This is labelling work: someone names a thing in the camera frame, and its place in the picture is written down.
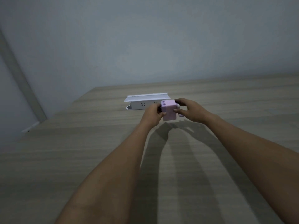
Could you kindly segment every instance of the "person's right hand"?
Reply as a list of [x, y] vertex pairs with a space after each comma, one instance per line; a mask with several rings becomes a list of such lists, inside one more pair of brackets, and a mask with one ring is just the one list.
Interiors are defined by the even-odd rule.
[[188, 111], [183, 109], [174, 109], [173, 111], [185, 116], [193, 122], [206, 124], [207, 119], [212, 115], [212, 113], [208, 112], [195, 101], [188, 100], [186, 98], [179, 98], [175, 99], [175, 102], [177, 102], [180, 106], [187, 106]]

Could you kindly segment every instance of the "forearm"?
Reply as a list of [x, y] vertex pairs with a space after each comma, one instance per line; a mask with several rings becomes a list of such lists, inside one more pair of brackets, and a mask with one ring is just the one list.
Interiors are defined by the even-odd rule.
[[286, 223], [299, 220], [299, 154], [210, 114], [216, 135], [271, 207]]
[[139, 124], [86, 177], [57, 223], [126, 223], [149, 131]]

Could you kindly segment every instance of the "hand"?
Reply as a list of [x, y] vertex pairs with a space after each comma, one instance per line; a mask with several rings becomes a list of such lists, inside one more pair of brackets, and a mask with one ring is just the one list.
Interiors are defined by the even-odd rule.
[[212, 115], [197, 102], [185, 98], [175, 99], [180, 106], [187, 106], [188, 111], [183, 109], [174, 109], [173, 111], [185, 116], [193, 122], [206, 124], [207, 119]]
[[158, 125], [161, 118], [166, 115], [165, 112], [161, 112], [161, 109], [158, 111], [159, 107], [161, 107], [161, 104], [156, 103], [146, 108], [141, 118], [140, 124], [144, 124], [146, 127], [149, 127], [150, 129]]

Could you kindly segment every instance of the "gray wall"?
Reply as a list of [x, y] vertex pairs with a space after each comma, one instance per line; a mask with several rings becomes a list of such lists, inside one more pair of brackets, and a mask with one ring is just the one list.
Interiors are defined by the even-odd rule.
[[22, 130], [37, 122], [25, 97], [0, 57], [0, 151], [23, 135]]
[[95, 86], [298, 72], [298, 5], [2, 0], [0, 24], [51, 117]]

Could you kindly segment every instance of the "person's right arm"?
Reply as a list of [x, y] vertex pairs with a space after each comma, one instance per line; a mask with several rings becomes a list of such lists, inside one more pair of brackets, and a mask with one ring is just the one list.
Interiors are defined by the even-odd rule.
[[188, 110], [174, 109], [205, 124], [216, 135], [266, 201], [286, 223], [299, 222], [299, 154], [229, 124], [185, 98], [175, 100]]

